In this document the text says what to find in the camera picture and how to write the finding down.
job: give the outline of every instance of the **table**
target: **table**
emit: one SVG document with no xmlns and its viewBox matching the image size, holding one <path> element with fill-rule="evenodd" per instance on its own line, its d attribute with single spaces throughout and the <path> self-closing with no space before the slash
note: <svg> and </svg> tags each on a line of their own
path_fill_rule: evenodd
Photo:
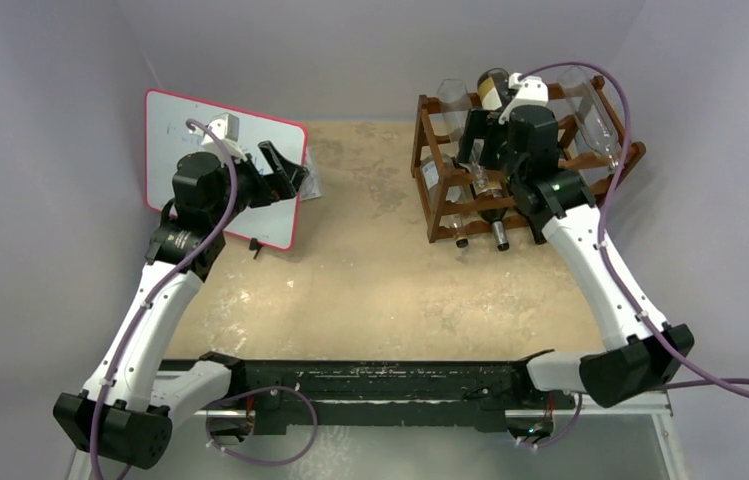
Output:
<svg viewBox="0 0 749 480">
<path fill-rule="evenodd" d="M 300 205 L 294 247 L 228 237 L 167 358 L 504 360 L 593 351 L 600 335 L 561 257 L 509 232 L 429 244 L 409 173 L 411 123 L 307 124 L 325 196 Z"/>
</svg>

